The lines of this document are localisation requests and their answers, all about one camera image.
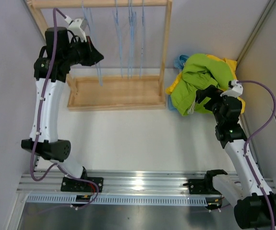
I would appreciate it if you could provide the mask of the blue hanger of green shorts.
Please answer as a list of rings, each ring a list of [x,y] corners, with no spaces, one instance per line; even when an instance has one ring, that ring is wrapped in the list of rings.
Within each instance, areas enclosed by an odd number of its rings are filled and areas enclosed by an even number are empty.
[[[95,31],[95,25],[93,21],[92,11],[90,8],[87,8],[84,6],[84,0],[81,0],[82,10],[84,14],[84,18],[87,20],[87,26],[89,29],[89,34],[92,39],[93,45],[96,46],[96,31]],[[100,63],[95,64],[95,68],[97,70],[97,78],[99,81],[100,86],[103,86],[103,79],[102,79],[102,72],[101,72],[101,66]]]

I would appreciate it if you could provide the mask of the blue hanger of navy shorts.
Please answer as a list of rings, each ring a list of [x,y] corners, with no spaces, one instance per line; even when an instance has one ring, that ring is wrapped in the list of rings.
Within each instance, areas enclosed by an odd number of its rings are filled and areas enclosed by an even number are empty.
[[[135,29],[136,29],[136,11],[133,9],[133,1],[130,0],[128,3],[129,8],[129,25],[130,25],[130,49],[129,49],[129,60],[128,60],[128,78],[133,77],[133,62],[135,52]]]

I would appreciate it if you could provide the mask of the blue hanger of light shorts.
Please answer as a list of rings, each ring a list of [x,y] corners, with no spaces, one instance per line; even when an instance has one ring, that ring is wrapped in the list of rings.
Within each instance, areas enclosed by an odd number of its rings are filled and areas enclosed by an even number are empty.
[[[128,54],[128,71],[127,78],[131,77],[132,69],[132,0],[128,1],[128,13],[129,13],[129,54]]]

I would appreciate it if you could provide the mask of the light blue shorts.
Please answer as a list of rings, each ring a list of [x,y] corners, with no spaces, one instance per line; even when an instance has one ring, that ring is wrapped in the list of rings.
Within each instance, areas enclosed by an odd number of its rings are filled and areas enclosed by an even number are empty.
[[[188,58],[189,58],[188,55],[182,54],[182,55],[180,55],[180,56],[178,56],[174,59],[174,61],[173,61],[174,68],[178,69],[179,73],[182,72],[182,70],[184,68],[184,65],[185,65],[185,62],[187,61]],[[168,109],[170,111],[176,111],[176,108],[172,104],[172,100],[171,100],[170,95],[168,95]]]

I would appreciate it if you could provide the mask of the blue hanger of yellow shorts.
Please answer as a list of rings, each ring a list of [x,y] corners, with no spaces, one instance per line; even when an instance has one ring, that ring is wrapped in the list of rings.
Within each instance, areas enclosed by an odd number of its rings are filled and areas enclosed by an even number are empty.
[[[116,34],[118,38],[118,45],[119,45],[119,59],[120,59],[120,73],[121,77],[123,78],[123,58],[122,58],[122,34],[119,24],[119,14],[118,14],[118,1],[114,0],[115,3],[115,13],[113,14],[114,23],[116,28]]]

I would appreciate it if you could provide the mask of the blue hanger of camouflage shorts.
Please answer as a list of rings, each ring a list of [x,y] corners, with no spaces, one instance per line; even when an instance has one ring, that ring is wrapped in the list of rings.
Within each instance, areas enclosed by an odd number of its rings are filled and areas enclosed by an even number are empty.
[[[139,67],[139,78],[142,77],[142,68],[143,68],[143,61],[144,61],[144,41],[145,41],[145,16],[144,16],[144,3],[145,0],[142,0],[142,35],[141,35],[141,58],[140,58],[140,67]]]

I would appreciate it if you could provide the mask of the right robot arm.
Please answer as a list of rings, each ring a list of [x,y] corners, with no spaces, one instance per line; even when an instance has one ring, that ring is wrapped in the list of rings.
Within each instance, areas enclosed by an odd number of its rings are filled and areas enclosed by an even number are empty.
[[[276,227],[276,194],[261,175],[247,143],[247,137],[239,124],[242,91],[227,92],[211,85],[196,92],[195,102],[209,101],[204,108],[211,111],[216,120],[216,138],[231,159],[239,178],[233,182],[224,170],[208,171],[204,190],[218,191],[233,207],[234,217],[241,229]]]

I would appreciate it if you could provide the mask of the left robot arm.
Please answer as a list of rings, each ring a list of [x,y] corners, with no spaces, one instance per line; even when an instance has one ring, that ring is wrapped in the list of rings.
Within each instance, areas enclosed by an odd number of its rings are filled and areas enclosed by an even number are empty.
[[[71,143],[58,137],[59,104],[67,75],[73,65],[93,66],[103,60],[90,37],[82,40],[65,27],[50,27],[45,31],[46,45],[34,63],[36,80],[36,108],[29,138],[21,141],[22,149],[50,161],[68,177],[72,187],[82,192],[88,187],[85,168],[70,156]]]

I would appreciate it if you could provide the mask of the wooden clothes rack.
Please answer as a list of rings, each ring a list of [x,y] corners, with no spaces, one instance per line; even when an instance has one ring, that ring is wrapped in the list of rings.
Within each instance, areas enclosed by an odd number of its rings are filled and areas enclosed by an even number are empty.
[[[41,12],[42,9],[58,12],[60,6],[74,8],[78,5],[76,1],[68,0],[29,0],[26,4],[44,39],[45,31],[50,27]],[[72,111],[164,108],[164,72],[165,65],[162,64],[158,75],[142,75],[141,78],[139,75],[133,75],[128,80],[121,75],[102,76],[103,86],[96,85],[93,76],[73,78],[69,72],[65,83],[71,90],[67,107]]]

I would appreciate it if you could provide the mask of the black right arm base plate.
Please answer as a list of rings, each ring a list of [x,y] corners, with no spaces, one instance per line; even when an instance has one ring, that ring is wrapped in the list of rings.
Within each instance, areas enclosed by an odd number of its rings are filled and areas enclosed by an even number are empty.
[[[189,189],[191,195],[216,195],[217,191],[207,179],[189,179],[182,186]]]

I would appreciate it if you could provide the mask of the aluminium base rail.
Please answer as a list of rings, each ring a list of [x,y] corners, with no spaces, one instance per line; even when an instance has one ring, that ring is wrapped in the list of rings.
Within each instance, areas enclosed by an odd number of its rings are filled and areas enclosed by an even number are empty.
[[[89,177],[102,177],[103,194],[111,195],[183,195],[188,188],[183,186],[189,179],[203,179],[205,172],[147,172],[147,171],[99,171],[89,170]],[[63,174],[52,170],[40,181],[32,180],[31,175],[21,176],[17,193],[58,193]]]

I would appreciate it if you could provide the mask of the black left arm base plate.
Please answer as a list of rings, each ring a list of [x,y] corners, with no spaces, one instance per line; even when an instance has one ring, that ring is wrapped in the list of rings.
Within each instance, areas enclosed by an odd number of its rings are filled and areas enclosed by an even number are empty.
[[[102,192],[104,185],[103,177],[89,177],[88,180],[95,183],[99,192]],[[63,177],[62,184],[60,190],[62,192],[82,192],[82,193],[92,193],[96,192],[96,187],[93,184],[77,181],[74,179],[70,179],[68,177]]]

